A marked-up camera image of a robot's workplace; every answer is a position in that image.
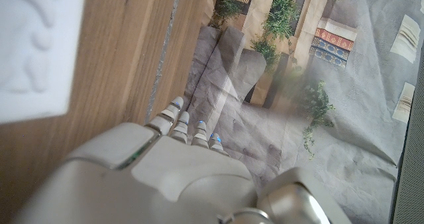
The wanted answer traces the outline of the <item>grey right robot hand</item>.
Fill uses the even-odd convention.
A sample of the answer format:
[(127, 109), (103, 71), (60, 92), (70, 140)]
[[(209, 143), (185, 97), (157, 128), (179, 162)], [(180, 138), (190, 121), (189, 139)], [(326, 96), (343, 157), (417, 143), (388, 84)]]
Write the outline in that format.
[(292, 168), (258, 191), (200, 121), (187, 137), (181, 97), (144, 126), (89, 140), (35, 191), (15, 223), (348, 223), (312, 174)]

